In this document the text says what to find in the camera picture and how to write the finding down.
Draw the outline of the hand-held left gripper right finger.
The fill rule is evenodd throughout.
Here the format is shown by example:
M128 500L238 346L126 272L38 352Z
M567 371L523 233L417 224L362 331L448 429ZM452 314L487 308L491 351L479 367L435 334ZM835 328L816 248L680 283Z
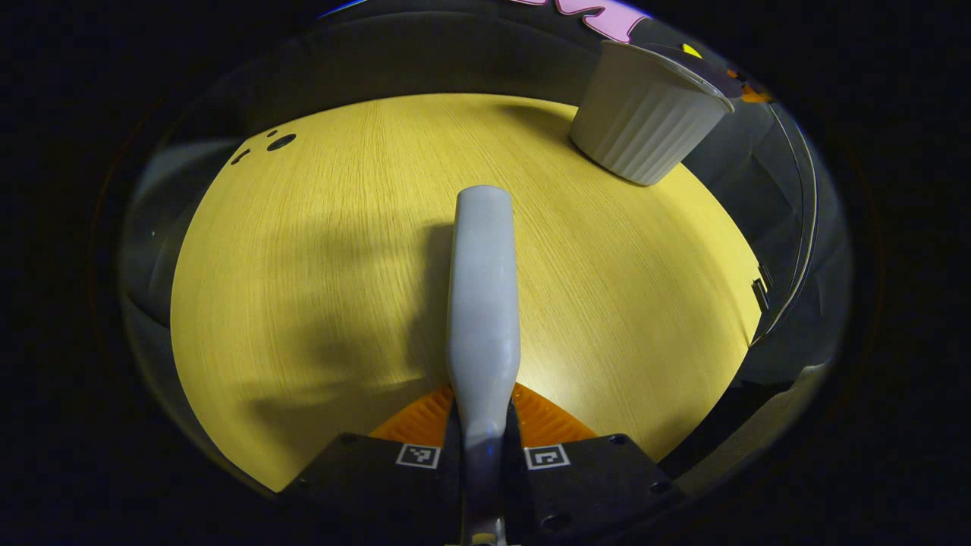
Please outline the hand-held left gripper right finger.
M606 544L682 500L630 436L597 435L543 395L514 386L505 436L509 544Z

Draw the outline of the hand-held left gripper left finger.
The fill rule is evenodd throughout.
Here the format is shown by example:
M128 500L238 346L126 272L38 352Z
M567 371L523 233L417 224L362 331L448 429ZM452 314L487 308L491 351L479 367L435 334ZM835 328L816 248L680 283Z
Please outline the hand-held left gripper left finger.
M340 433L278 497L325 545L457 545L460 449L443 386L367 435Z

